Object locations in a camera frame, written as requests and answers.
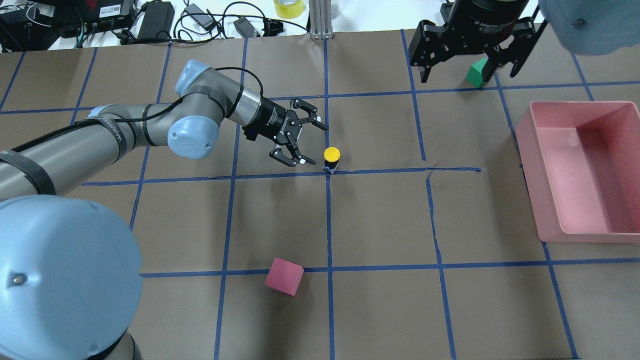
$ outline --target pink plastic container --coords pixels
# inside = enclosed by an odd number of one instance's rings
[[[640,242],[634,103],[532,102],[516,137],[540,240]]]

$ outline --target blue cover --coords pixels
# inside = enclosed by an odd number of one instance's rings
[[[0,202],[0,352],[81,360],[114,343],[140,301],[142,258],[122,219],[88,200]],[[22,284],[14,279],[26,276]]]

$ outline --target cable strap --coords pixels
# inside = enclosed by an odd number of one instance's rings
[[[22,171],[39,195],[56,194],[51,176],[35,161],[13,150],[0,151],[0,161]]]

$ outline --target pink foam cube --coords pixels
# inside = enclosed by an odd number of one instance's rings
[[[295,296],[303,272],[302,266],[275,258],[264,284],[285,294]]]

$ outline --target power adapter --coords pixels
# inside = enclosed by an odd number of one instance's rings
[[[152,43],[155,42],[152,39],[157,39],[156,42],[162,42],[169,38],[169,30],[171,30],[173,16],[175,15],[175,10],[173,10],[171,3],[151,1],[143,4],[140,11],[145,12],[145,17],[142,19],[142,24],[140,24],[140,30],[138,31],[139,40]],[[123,41],[127,44],[129,43],[126,38],[121,38],[121,42]]]
[[[216,25],[216,22],[213,21],[211,16],[204,15],[202,9],[200,9],[196,4],[187,6],[184,9],[184,12],[189,14],[191,18],[198,23],[198,25],[207,31],[210,31]]]

